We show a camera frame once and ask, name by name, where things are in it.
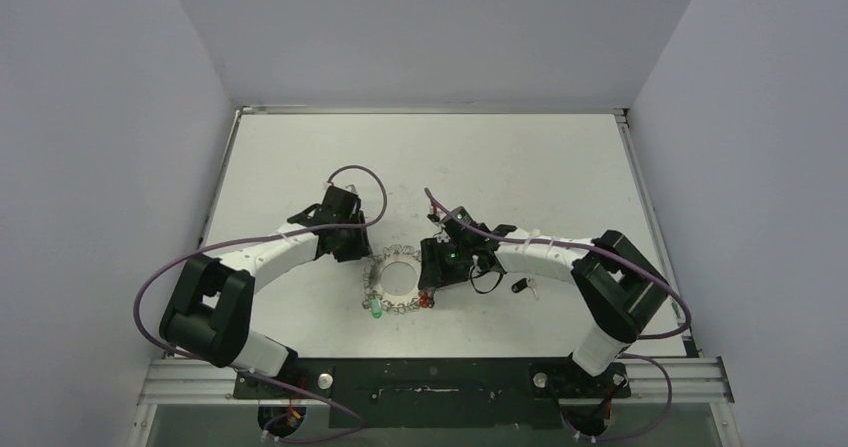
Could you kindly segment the red tagged key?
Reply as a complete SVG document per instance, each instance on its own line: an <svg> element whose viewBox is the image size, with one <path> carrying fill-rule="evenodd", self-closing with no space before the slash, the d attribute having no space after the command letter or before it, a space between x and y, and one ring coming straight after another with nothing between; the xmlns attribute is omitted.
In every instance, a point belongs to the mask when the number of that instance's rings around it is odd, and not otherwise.
<svg viewBox="0 0 848 447"><path fill-rule="evenodd" d="M420 309L430 309L434 307L435 301L433 294L430 292L421 292L418 304Z"/></svg>

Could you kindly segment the metal key organizer disc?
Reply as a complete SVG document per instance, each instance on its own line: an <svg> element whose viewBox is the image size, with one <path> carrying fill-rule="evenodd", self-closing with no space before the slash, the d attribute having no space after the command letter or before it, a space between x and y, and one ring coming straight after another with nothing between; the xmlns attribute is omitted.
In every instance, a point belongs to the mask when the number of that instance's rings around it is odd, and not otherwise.
<svg viewBox="0 0 848 447"><path fill-rule="evenodd" d="M428 292L418 286L421 266L420 251L408 245L394 244L372 256L363 270L363 308L370 313L369 297L378 296L382 299L382 316L421 310L420 293Z"/></svg>

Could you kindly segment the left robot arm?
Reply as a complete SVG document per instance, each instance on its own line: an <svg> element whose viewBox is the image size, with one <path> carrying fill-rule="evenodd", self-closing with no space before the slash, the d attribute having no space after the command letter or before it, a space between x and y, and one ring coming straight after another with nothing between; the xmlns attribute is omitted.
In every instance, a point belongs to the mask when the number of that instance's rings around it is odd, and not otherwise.
<svg viewBox="0 0 848 447"><path fill-rule="evenodd" d="M217 367L259 373L270 395L297 387L296 351L251 328L256 293L292 269L331 255L360 260L372 250L354 187L328 186L323 200L290 217L275 239L211 257L190 257L159 325L160 336Z"/></svg>

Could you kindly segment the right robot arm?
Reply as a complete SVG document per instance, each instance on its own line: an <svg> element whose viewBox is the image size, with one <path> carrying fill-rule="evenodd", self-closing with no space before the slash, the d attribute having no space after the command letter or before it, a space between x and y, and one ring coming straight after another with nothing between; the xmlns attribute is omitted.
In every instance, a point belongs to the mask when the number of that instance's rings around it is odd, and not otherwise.
<svg viewBox="0 0 848 447"><path fill-rule="evenodd" d="M619 231L564 239L509 224L490 229L463 207L428 218L440 230L420 242L422 292L488 273L543 277L577 287L594 321L565 369L568 388L580 396L604 384L605 370L639 339L669 296L662 275Z"/></svg>

